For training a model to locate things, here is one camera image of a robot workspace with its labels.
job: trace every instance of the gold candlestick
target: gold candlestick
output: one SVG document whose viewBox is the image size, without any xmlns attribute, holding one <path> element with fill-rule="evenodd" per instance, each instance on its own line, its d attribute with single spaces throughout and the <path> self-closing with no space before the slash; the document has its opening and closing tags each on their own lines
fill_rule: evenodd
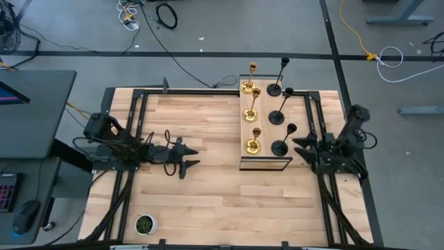
<svg viewBox="0 0 444 250">
<path fill-rule="evenodd" d="M 256 71 L 257 69 L 257 63 L 250 62 L 250 77 L 248 78 L 248 81 L 244 81 L 241 86 L 242 92 L 246 94 L 250 94 L 253 92 L 253 89 L 255 88 L 255 84 L 251 81 L 251 75 Z"/>
<path fill-rule="evenodd" d="M 261 90 L 255 87 L 252 91 L 253 93 L 253 103 L 251 104 L 251 108 L 247 108 L 242 113 L 242 118 L 245 120 L 245 122 L 254 122 L 257 120 L 257 111 L 253 109 L 253 106 L 255 105 L 256 98 L 261 94 Z"/>
<path fill-rule="evenodd" d="M 254 139 L 249 139 L 245 143 L 245 150 L 247 151 L 247 153 L 257 154 L 257 153 L 259 153 L 261 151 L 261 144 L 256 140 L 256 138 L 258 138 L 259 135 L 261 135 L 260 128 L 254 128 L 253 129 L 253 137 L 254 137 Z"/>
</svg>

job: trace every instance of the candle holder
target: candle holder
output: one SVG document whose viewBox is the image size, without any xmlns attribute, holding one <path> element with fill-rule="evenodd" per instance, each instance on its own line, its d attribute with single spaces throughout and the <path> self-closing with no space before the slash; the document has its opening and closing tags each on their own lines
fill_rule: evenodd
<svg viewBox="0 0 444 250">
<path fill-rule="evenodd" d="M 288 87 L 285 89 L 284 92 L 284 101 L 282 102 L 282 105 L 280 106 L 279 110 L 274 110 L 271 111 L 270 114 L 268 115 L 268 120 L 275 125 L 279 125 L 282 124 L 282 122 L 284 122 L 285 120 L 285 116 L 284 114 L 281 112 L 282 107 L 284 107 L 285 101 L 291 97 L 294 93 L 294 90 L 291 87 Z"/>
<path fill-rule="evenodd" d="M 245 150 L 247 151 L 247 153 L 249 153 L 249 154 L 257 154 L 257 153 L 259 153 L 261 151 L 261 144 L 256 140 L 256 138 L 258 138 L 259 135 L 261 135 L 260 128 L 254 128 L 253 129 L 253 137 L 254 137 L 254 139 L 249 139 L 245 143 Z"/>
<path fill-rule="evenodd" d="M 295 133 L 296 130 L 298 130 L 298 127 L 295 124 L 288 124 L 287 125 L 287 135 L 285 135 L 285 138 L 283 140 L 277 140 L 274 141 L 271 145 L 271 151 L 276 156 L 285 156 L 287 152 L 289 151 L 288 145 L 285 143 L 285 140 L 289 135 L 292 133 Z"/>
<path fill-rule="evenodd" d="M 278 85 L 279 82 L 279 78 L 282 75 L 282 70 L 284 70 L 284 68 L 287 66 L 287 64 L 290 62 L 290 59 L 288 58 L 281 58 L 281 63 L 280 63 L 280 72 L 279 72 L 279 76 L 276 80 L 276 83 L 274 84 L 270 84 L 267 88 L 266 88 L 266 92 L 271 95 L 272 97 L 277 97 L 280 96 L 282 93 L 282 88 Z"/>
<path fill-rule="evenodd" d="M 244 81 L 241 86 L 241 90 L 245 94 L 252 93 L 253 89 L 255 88 L 255 84 L 251 81 L 251 75 L 256 71 L 256 69 L 257 69 L 257 63 L 250 62 L 250 77 L 248 78 L 248 81 Z"/>
<path fill-rule="evenodd" d="M 245 122 L 254 122 L 257 120 L 257 111 L 253 109 L 253 106 L 255 105 L 256 98 L 261 94 L 261 90 L 255 87 L 252 91 L 253 93 L 253 103 L 251 104 L 251 108 L 247 108 L 242 113 L 242 118 L 245 120 Z"/>
</svg>

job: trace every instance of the gray floor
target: gray floor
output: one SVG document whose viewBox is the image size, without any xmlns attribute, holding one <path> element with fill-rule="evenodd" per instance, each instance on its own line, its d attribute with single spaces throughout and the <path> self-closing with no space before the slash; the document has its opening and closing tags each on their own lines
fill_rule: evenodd
<svg viewBox="0 0 444 250">
<path fill-rule="evenodd" d="M 16 8 L 24 2 L 16 1 Z M 33 1 L 22 24 L 38 30 L 47 39 L 59 44 L 83 46 L 100 51 L 123 51 L 133 33 L 117 21 L 117 1 L 92 0 L 85 4 L 72 0 Z M 327 1 L 331 23 L 340 54 L 361 55 L 357 38 L 339 18 L 339 0 Z M 444 3 L 425 1 L 418 14 L 434 15 L 429 26 L 368 26 L 368 15 L 390 13 L 395 3 L 346 1 L 344 16 L 363 38 L 369 51 L 379 53 L 385 46 L 399 47 L 405 55 L 429 55 L 429 46 L 422 44 L 442 32 Z M 147 12 L 154 13 L 154 3 Z M 171 51 L 289 52 L 331 53 L 321 8 L 318 1 L 171 1 L 179 16 L 174 31 L 156 29 L 161 41 Z M 142 19 L 141 33 L 131 51 L 162 51 Z M 32 49 L 23 39 L 21 50 Z M 42 42 L 42 50 L 69 50 Z M 19 56 L 2 57 L 13 64 Z M 276 74 L 279 58 L 179 58 L 190 72 L 209 84 L 228 74 L 244 74 L 248 63 L 258 63 L 258 74 Z M 366 151 L 370 182 L 375 196 L 379 223 L 388 247 L 437 249 L 442 246 L 444 219 L 442 191 L 444 168 L 440 152 L 442 117 L 400 117 L 401 106 L 443 105 L 443 70 L 403 83 L 384 82 L 375 62 L 343 61 L 343 70 L 350 98 L 371 111 L 372 119 L 365 129 L 379 138 L 378 146 Z M 398 69 L 385 70 L 389 79 L 399 79 L 420 72 L 438 63 L 406 62 Z M 78 72 L 70 102 L 89 110 L 99 110 L 106 87 L 159 84 L 168 78 L 173 87 L 199 87 L 199 83 L 181 71 L 170 58 L 104 58 L 41 56 L 21 69 L 75 69 Z M 339 90 L 333 61 L 292 60 L 285 69 L 284 84 L 296 89 Z M 57 137 L 70 143 L 82 129 L 64 115 Z M 84 208 L 85 200 L 59 201 L 52 220 L 57 231 L 40 233 L 36 244 L 43 244 L 67 230 Z M 79 225 L 60 242 L 73 242 Z"/>
</svg>

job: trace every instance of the computer mouse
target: computer mouse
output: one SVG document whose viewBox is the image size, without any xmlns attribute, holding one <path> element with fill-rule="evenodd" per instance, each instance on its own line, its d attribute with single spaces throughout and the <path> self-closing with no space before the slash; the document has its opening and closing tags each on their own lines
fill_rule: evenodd
<svg viewBox="0 0 444 250">
<path fill-rule="evenodd" d="M 39 201 L 25 202 L 14 215 L 14 222 L 12 223 L 12 229 L 14 232 L 20 235 L 28 232 L 33 225 L 39 207 Z"/>
</svg>

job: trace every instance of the wooden table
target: wooden table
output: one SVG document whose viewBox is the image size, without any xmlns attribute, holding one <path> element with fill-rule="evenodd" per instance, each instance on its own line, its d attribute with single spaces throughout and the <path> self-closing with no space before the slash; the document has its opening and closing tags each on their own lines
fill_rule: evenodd
<svg viewBox="0 0 444 250">
<path fill-rule="evenodd" d="M 122 126 L 127 122 L 132 93 L 132 88 L 117 88 L 114 93 L 110 115 Z M 338 92 L 320 94 L 327 131 L 337 135 L 344 124 Z M 184 180 L 178 174 L 167 176 L 161 165 L 140 167 L 124 243 L 157 244 L 166 239 L 167 244 L 280 246 L 288 241 L 290 246 L 327 246 L 316 175 L 293 153 L 291 140 L 287 142 L 294 160 L 283 172 L 239 171 L 244 143 L 239 113 L 239 97 L 235 95 L 149 95 L 142 137 L 155 131 L 153 142 L 165 144 L 164 131 L 169 129 L 171 140 L 183 136 L 188 147 L 199 151 L 187 159 L 201 162 L 188 170 Z M 289 114 L 286 122 L 298 126 L 292 138 L 308 134 L 302 99 L 290 98 L 283 113 Z M 115 172 L 108 172 L 92 187 L 79 239 L 89 235 L 108 210 L 114 178 Z M 337 174 L 336 179 L 345 215 L 363 238 L 372 242 L 358 179 L 352 174 Z M 142 214 L 157 217 L 157 233 L 136 234 L 134 223 Z M 339 242 L 336 218 L 330 214 L 335 241 Z M 119 216 L 118 211 L 112 238 L 117 235 Z"/>
</svg>

